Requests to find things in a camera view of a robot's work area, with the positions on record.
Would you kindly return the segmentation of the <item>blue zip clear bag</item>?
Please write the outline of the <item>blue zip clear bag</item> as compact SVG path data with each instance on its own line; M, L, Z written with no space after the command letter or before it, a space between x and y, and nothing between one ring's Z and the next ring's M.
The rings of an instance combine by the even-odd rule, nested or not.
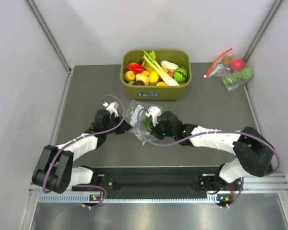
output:
M125 110L125 121L132 126L132 128L129 130L129 133L134 134L142 142L142 144L146 142L143 136L150 141L157 140L155 136L150 134L151 127L153 126L152 124L150 124L152 118L145 115L146 111L149 110L149 108L152 106L157 107L160 112L162 112L163 110L163 107L160 105L144 103L136 100L132 100ZM140 134L138 124L141 128L143 136Z

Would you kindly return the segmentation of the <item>white fake radish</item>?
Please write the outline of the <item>white fake radish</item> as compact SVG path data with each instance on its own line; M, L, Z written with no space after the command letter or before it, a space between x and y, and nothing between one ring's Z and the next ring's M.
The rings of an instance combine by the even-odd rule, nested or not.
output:
M162 60L160 62L161 67L166 68L168 71L174 72L176 69L179 68L179 66L175 63L166 61L166 60Z

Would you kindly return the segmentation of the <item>fake celery stalk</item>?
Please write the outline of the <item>fake celery stalk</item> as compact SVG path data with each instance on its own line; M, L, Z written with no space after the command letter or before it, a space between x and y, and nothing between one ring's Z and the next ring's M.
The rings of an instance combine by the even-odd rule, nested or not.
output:
M160 76L160 78L165 82L167 86L179 86L178 82L175 81L172 77L170 77L158 64L158 62L156 61L156 53L154 51L152 51L152 54L150 54L143 50L143 53L143 59L145 63Z

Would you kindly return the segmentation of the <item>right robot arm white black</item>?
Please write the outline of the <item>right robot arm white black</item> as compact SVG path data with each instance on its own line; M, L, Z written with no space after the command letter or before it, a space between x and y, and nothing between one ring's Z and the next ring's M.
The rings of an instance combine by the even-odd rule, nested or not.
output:
M235 156L231 162L220 166L214 178L217 188L227 189L232 182L245 176L268 175L275 148L254 128L246 126L242 131L222 131L199 125L184 124L170 111L161 112L151 107L146 112L150 119L151 134L158 140L173 138L175 144L205 147L225 151Z

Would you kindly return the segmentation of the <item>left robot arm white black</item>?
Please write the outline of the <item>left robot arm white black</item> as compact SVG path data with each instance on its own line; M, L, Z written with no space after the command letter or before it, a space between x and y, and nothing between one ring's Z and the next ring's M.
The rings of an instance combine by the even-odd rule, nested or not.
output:
M98 149L107 135L124 134L132 128L114 110L100 109L90 128L68 143L43 148L34 173L32 183L43 187L46 192L62 194L67 189L83 184L94 190L99 186L99 178L87 166L73 167L73 162L84 154Z

